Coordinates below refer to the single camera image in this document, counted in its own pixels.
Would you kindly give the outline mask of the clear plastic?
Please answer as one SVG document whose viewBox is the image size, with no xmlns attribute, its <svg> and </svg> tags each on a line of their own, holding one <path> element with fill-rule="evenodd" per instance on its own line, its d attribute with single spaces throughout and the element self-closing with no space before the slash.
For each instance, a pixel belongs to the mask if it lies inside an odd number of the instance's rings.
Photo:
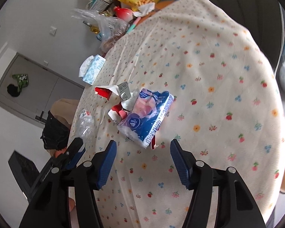
<svg viewBox="0 0 285 228">
<path fill-rule="evenodd" d="M 81 138 L 83 140 L 84 145 L 86 146 L 88 142 L 92 139 L 94 130 L 94 117 L 88 110 L 82 109 L 77 119 L 74 138 Z"/>
</svg>

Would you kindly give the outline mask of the wall light switch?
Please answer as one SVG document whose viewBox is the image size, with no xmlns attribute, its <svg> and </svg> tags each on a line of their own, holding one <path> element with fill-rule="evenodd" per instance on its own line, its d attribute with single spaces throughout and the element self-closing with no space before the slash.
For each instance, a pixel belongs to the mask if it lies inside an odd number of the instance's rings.
<svg viewBox="0 0 285 228">
<path fill-rule="evenodd" d="M 50 33 L 52 36 L 55 36 L 55 35 L 56 35 L 56 31 L 57 31 L 57 28 L 54 27 L 54 26 L 51 26 L 49 33 Z"/>
</svg>

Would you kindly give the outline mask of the clear plastic bag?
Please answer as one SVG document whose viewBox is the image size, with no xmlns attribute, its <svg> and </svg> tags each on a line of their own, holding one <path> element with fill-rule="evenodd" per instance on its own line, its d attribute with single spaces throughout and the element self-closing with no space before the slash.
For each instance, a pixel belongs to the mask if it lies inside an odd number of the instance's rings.
<svg viewBox="0 0 285 228">
<path fill-rule="evenodd" d="M 124 20 L 118 17 L 107 17 L 95 10 L 76 8 L 73 10 L 73 17 L 97 24 L 101 33 L 100 49 L 103 53 L 107 53 L 129 28 L 129 24 Z"/>
</svg>

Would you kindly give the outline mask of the orange blue table mat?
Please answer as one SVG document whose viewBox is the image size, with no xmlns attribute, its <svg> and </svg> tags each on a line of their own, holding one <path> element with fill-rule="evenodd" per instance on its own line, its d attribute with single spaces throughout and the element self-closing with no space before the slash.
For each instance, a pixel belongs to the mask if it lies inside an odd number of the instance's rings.
<svg viewBox="0 0 285 228">
<path fill-rule="evenodd" d="M 149 14 L 147 14 L 145 17 L 143 17 L 138 23 L 137 26 L 139 24 L 141 24 L 142 22 L 144 22 L 146 19 L 148 19 L 149 17 L 151 17 L 152 15 L 154 15 L 155 13 L 157 13 L 158 11 L 161 11 L 162 9 L 164 9 L 165 7 L 169 6 L 170 4 L 172 4 L 173 2 L 175 2 L 177 0 L 161 0 L 160 2 L 158 2 L 155 5 L 155 8 L 153 11 L 151 11 Z"/>
</svg>

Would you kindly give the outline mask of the crumpled tissue near vase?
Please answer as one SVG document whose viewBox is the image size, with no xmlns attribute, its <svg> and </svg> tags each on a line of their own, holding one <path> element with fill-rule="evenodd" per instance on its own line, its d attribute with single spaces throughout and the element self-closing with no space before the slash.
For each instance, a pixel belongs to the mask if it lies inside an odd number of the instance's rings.
<svg viewBox="0 0 285 228">
<path fill-rule="evenodd" d="M 141 5 L 138 7 L 138 10 L 136 12 L 133 12 L 133 15 L 135 17 L 145 17 L 150 12 L 152 12 L 155 9 L 155 3 L 148 3 L 145 5 Z"/>
</svg>

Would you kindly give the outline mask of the oil bottle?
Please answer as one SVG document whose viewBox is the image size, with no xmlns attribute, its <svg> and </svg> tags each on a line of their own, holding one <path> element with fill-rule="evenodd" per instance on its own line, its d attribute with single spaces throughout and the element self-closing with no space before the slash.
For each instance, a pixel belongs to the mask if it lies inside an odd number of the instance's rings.
<svg viewBox="0 0 285 228">
<path fill-rule="evenodd" d="M 89 23 L 87 21 L 83 21 L 83 24 L 88 26 L 91 32 L 93 32 L 95 34 L 99 34 L 100 33 L 100 30 L 99 30 L 98 26 L 92 25 L 91 23 Z"/>
</svg>

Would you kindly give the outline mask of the grey door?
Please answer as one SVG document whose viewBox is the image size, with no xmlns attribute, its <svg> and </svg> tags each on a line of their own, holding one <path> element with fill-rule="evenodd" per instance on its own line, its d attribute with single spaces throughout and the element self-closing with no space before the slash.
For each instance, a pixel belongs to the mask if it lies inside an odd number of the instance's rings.
<svg viewBox="0 0 285 228">
<path fill-rule="evenodd" d="M 29 79 L 29 85 L 17 97 L 7 92 L 9 84 L 16 84 L 13 74 L 28 74 Z M 61 98 L 79 100 L 83 90 L 84 86 L 16 54 L 0 79 L 0 107 L 43 128 L 55 101 Z"/>
</svg>

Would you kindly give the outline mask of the blue white snack wrapper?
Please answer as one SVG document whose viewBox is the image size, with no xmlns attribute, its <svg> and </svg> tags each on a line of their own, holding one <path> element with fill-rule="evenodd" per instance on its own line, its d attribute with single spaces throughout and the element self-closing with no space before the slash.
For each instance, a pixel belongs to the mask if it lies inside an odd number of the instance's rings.
<svg viewBox="0 0 285 228">
<path fill-rule="evenodd" d="M 130 114 L 117 125 L 118 130 L 131 141 L 147 148 L 173 101 L 174 96 L 168 91 L 142 89 Z"/>
</svg>

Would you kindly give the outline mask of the red peach-shaped vase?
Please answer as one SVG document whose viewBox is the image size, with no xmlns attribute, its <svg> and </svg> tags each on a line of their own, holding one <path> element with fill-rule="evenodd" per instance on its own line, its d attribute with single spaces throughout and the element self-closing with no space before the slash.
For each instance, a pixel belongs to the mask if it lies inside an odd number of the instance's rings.
<svg viewBox="0 0 285 228">
<path fill-rule="evenodd" d="M 124 20 L 127 23 L 131 22 L 133 19 L 133 11 L 131 9 L 120 8 L 120 7 L 115 6 L 113 8 L 113 11 L 114 11 L 116 17 Z"/>
</svg>

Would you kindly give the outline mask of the red white torn wrapper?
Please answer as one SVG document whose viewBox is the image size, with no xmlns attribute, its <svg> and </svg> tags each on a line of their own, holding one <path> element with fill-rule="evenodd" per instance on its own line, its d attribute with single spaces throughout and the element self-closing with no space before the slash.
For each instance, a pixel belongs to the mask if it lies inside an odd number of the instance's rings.
<svg viewBox="0 0 285 228">
<path fill-rule="evenodd" d="M 119 124 L 132 111 L 139 89 L 130 90 L 127 81 L 118 85 L 97 86 L 95 94 L 105 98 L 109 102 L 108 116 Z"/>
</svg>

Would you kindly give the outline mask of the blue tissue box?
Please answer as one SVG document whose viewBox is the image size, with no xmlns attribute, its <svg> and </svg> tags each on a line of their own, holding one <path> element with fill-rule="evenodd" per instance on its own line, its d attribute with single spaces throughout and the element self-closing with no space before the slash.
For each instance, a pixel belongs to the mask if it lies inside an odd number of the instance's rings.
<svg viewBox="0 0 285 228">
<path fill-rule="evenodd" d="M 79 78 L 82 78 L 85 83 L 93 85 L 105 62 L 106 59 L 100 55 L 88 57 L 80 66 Z"/>
</svg>

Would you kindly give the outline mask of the grey upholstered chair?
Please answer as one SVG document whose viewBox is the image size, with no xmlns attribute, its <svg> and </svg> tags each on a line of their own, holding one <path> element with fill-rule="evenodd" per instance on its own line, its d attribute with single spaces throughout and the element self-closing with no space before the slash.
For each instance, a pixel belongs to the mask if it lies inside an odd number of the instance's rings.
<svg viewBox="0 0 285 228">
<path fill-rule="evenodd" d="M 247 28 L 277 72 L 284 44 L 284 19 L 278 0 L 210 0 Z"/>
</svg>

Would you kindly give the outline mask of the black case on floor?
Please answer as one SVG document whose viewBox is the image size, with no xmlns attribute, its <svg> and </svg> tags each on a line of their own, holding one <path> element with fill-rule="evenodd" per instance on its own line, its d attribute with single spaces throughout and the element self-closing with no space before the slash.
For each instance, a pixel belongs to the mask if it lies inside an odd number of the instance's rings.
<svg viewBox="0 0 285 228">
<path fill-rule="evenodd" d="M 40 174 L 36 165 L 17 151 L 12 153 L 8 164 L 18 186 L 29 200 L 31 188 Z"/>
</svg>

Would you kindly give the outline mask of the black green door hanging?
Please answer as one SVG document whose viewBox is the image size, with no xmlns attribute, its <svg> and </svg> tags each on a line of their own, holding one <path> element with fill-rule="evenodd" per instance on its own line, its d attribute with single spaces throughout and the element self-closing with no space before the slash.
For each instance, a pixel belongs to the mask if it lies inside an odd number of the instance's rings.
<svg viewBox="0 0 285 228">
<path fill-rule="evenodd" d="M 17 84 L 9 84 L 7 86 L 7 92 L 12 97 L 18 97 L 22 92 L 22 89 L 29 86 L 29 76 L 28 74 L 13 74 L 12 78 Z"/>
</svg>

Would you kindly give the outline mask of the teal pink pen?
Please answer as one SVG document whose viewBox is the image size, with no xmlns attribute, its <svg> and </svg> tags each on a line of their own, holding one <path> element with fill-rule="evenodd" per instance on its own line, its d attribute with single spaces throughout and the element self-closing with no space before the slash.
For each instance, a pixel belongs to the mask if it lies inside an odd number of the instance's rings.
<svg viewBox="0 0 285 228">
<path fill-rule="evenodd" d="M 140 22 L 140 20 L 141 20 L 141 17 L 137 17 L 135 19 L 135 21 L 131 24 L 129 29 L 127 30 L 127 33 L 130 33 L 137 26 L 137 24 Z"/>
</svg>

